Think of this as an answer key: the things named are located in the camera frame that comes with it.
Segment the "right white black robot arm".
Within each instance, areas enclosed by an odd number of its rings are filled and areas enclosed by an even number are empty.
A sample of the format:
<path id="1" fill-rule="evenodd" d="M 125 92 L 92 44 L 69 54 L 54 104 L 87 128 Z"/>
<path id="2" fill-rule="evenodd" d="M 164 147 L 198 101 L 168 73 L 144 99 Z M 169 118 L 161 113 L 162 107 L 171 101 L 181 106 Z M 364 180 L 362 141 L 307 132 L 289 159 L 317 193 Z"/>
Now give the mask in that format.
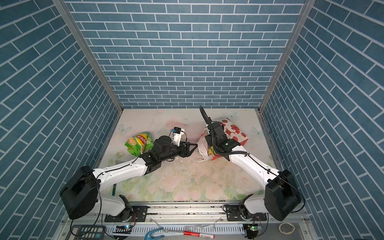
<path id="1" fill-rule="evenodd" d="M 206 140 L 213 147 L 214 154 L 226 158 L 241 167 L 263 188 L 264 196 L 253 194 L 240 202 L 239 210 L 244 218 L 258 213 L 268 213 L 278 221 L 283 221 L 302 202 L 303 197 L 288 170 L 279 171 L 263 163 L 234 139 L 228 139 L 224 127 L 218 122 L 207 122 Z"/>

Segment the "red marker pen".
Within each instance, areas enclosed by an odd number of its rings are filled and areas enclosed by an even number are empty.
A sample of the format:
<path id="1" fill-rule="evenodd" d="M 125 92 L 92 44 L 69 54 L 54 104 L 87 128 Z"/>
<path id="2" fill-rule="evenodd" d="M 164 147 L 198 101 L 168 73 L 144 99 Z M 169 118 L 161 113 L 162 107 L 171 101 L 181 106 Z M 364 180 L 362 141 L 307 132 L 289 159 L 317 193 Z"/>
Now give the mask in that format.
<path id="1" fill-rule="evenodd" d="M 212 234 L 196 233 L 196 232 L 189 232 L 189 231 L 183 231 L 183 234 L 191 237 L 215 239 L 215 235 L 212 235 Z"/>

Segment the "red white paper bag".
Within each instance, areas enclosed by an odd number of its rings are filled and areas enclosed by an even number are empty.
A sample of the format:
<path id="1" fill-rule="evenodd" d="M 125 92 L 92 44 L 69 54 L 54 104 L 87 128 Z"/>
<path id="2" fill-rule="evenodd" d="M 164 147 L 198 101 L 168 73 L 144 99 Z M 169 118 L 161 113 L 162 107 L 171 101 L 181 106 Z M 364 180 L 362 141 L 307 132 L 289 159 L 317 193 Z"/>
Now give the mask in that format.
<path id="1" fill-rule="evenodd" d="M 239 142 L 242 146 L 244 146 L 247 141 L 249 140 L 249 137 L 243 133 L 237 125 L 235 125 L 229 118 L 223 119 L 220 121 L 221 125 L 224 127 L 224 133 L 226 134 L 228 139 L 233 139 Z M 205 140 L 205 136 L 208 135 L 208 130 L 204 129 L 201 137 L 198 140 L 198 150 L 199 153 L 202 155 L 200 158 L 200 161 L 212 161 L 219 156 L 208 156 L 208 144 Z"/>

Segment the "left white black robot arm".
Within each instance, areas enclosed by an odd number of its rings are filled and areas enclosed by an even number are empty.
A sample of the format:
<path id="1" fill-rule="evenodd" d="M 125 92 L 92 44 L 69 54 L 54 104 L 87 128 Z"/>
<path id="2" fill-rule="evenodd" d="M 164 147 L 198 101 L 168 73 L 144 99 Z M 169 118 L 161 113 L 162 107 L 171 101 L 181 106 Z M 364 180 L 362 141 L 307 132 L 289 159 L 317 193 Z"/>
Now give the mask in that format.
<path id="1" fill-rule="evenodd" d="M 151 150 L 132 161 L 99 169 L 90 166 L 79 168 L 60 191 L 69 219 L 76 220 L 87 214 L 106 214 L 116 222 L 131 220 L 133 208 L 125 196 L 114 197 L 101 192 L 124 180 L 152 173 L 164 161 L 189 157 L 197 147 L 197 144 L 189 142 L 175 145 L 170 137 L 161 136 L 154 141 Z"/>

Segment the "green chips bag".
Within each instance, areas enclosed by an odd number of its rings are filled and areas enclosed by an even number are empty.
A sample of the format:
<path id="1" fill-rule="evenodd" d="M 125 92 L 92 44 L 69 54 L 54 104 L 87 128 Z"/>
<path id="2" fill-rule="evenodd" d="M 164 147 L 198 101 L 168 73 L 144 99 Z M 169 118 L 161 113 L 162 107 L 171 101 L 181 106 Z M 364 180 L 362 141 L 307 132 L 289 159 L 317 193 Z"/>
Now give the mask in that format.
<path id="1" fill-rule="evenodd" d="M 151 150 L 154 143 L 150 133 L 143 132 L 129 138 L 126 141 L 125 146 L 131 155 L 138 157 L 141 154 Z"/>

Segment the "aluminium rail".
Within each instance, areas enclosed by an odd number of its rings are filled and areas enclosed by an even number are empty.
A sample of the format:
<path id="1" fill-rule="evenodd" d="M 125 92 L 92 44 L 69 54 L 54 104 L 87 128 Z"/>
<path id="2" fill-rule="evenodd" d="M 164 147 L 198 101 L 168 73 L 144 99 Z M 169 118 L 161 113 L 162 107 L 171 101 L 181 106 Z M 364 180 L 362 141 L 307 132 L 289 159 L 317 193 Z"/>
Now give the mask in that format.
<path id="1" fill-rule="evenodd" d="M 216 223 L 230 223 L 227 221 L 227 216 L 222 209 L 222 206 L 238 205 L 235 202 L 199 202 L 199 203 L 133 203 L 133 206 L 148 206 L 148 212 L 145 222 L 124 222 L 124 223 L 107 223 L 104 217 L 107 214 L 99 214 L 99 212 L 88 213 L 85 216 L 76 220 L 64 220 L 66 224 L 85 224 L 85 225 L 100 225 L 106 223 L 112 224 L 208 224 L 213 225 Z M 256 223 L 280 223 L 281 221 L 267 214 L 266 221 L 255 221 Z M 236 223 L 245 223 L 252 221 L 238 221 Z"/>

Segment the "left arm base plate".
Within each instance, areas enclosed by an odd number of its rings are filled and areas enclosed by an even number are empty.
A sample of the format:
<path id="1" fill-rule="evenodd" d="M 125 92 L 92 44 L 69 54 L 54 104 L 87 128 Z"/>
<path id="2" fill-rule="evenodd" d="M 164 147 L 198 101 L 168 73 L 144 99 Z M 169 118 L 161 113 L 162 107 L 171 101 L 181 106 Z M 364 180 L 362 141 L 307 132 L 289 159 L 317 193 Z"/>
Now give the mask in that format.
<path id="1" fill-rule="evenodd" d="M 148 208 L 148 206 L 132 206 L 129 212 L 124 210 L 117 217 L 106 215 L 104 221 L 107 223 L 145 222 Z"/>

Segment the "black calculator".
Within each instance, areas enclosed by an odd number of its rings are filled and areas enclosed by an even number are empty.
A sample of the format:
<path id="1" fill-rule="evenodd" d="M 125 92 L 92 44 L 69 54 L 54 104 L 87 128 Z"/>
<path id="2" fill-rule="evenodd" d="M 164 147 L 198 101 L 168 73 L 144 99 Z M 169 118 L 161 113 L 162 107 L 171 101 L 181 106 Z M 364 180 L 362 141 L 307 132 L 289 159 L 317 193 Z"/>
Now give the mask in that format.
<path id="1" fill-rule="evenodd" d="M 101 225 L 75 225 L 71 227 L 67 240 L 102 240 L 106 227 Z"/>

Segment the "fruit candy bag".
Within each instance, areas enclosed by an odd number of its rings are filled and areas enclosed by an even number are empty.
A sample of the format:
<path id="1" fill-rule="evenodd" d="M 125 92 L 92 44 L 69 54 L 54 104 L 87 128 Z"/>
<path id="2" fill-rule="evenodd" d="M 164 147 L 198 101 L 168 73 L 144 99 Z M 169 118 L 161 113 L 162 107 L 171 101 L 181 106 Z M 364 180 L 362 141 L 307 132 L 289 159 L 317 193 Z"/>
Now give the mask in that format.
<path id="1" fill-rule="evenodd" d="M 215 150 L 213 147 L 208 147 L 208 156 L 215 156 Z"/>

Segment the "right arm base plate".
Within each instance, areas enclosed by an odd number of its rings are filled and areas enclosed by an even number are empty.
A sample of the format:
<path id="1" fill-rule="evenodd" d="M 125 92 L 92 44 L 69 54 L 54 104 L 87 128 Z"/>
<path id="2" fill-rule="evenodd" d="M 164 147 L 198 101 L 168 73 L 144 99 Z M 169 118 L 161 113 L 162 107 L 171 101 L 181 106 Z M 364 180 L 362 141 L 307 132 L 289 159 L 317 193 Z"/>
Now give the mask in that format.
<path id="1" fill-rule="evenodd" d="M 223 211 L 227 216 L 227 221 L 238 222 L 238 221 L 266 221 L 267 215 L 265 213 L 249 213 L 244 206 L 240 205 L 228 205 L 222 206 Z"/>

